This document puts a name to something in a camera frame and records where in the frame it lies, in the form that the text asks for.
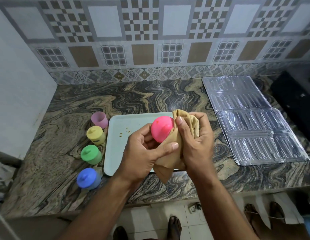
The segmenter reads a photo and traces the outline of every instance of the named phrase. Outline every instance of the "transparent plastic packaging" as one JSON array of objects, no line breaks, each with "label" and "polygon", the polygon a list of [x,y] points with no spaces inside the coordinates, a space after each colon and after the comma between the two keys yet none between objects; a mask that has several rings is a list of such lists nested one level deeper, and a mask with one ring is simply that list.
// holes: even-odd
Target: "transparent plastic packaging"
[{"label": "transparent plastic packaging", "polygon": [[249,76],[202,80],[238,165],[310,160],[281,112],[272,108]]}]

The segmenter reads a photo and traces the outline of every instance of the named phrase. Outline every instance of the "white tray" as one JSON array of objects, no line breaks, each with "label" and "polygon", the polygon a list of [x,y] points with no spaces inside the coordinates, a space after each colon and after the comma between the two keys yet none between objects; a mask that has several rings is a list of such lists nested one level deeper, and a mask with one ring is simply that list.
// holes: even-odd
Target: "white tray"
[{"label": "white tray", "polygon": [[104,172],[107,175],[112,176],[118,169],[129,135],[147,123],[153,123],[160,116],[170,116],[173,118],[173,113],[123,114],[111,117],[104,161]]}]

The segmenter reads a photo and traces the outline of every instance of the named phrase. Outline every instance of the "towel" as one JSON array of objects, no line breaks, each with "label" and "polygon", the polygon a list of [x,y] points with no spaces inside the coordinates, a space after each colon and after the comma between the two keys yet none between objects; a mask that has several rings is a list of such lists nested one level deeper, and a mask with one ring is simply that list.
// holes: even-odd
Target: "towel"
[{"label": "towel", "polygon": [[183,171],[186,170],[186,165],[183,160],[183,141],[180,133],[178,132],[175,122],[177,116],[181,116],[184,118],[194,138],[200,136],[199,120],[195,116],[190,115],[189,113],[181,109],[173,111],[174,127],[169,133],[168,137],[165,139],[165,141],[161,143],[161,145],[176,141],[179,147],[173,153],[159,158],[153,166],[153,170],[156,173],[157,177],[164,184],[166,184],[169,178],[172,176],[174,169],[179,169]]}]

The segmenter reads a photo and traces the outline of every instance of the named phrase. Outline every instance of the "granite countertop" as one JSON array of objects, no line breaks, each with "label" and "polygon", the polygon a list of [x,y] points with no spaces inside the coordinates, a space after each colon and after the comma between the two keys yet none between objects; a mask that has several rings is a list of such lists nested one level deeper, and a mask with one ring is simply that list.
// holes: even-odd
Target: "granite countertop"
[{"label": "granite countertop", "polygon": [[[253,77],[275,108],[283,112],[269,92],[271,76]],[[229,192],[281,190],[310,185],[310,161],[239,167],[233,160],[201,79],[58,86],[44,119],[14,180],[1,212],[8,218],[63,214],[81,210],[96,190],[78,188],[77,174],[89,164],[80,159],[90,144],[87,129],[91,115],[167,112],[175,109],[208,115],[215,136],[213,161],[218,177]],[[310,142],[284,117],[310,157]],[[103,170],[103,162],[94,168]],[[109,177],[103,177],[103,185]],[[155,174],[143,181],[129,198],[131,206],[197,198],[184,171],[174,172],[162,184]]]}]

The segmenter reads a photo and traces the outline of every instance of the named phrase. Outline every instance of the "tiled wall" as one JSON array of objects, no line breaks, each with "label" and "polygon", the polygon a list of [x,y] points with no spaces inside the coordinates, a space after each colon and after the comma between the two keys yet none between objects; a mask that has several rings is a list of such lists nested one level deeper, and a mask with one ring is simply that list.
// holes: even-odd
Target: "tiled wall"
[{"label": "tiled wall", "polygon": [[310,0],[0,0],[58,84],[257,75],[310,62]]}]

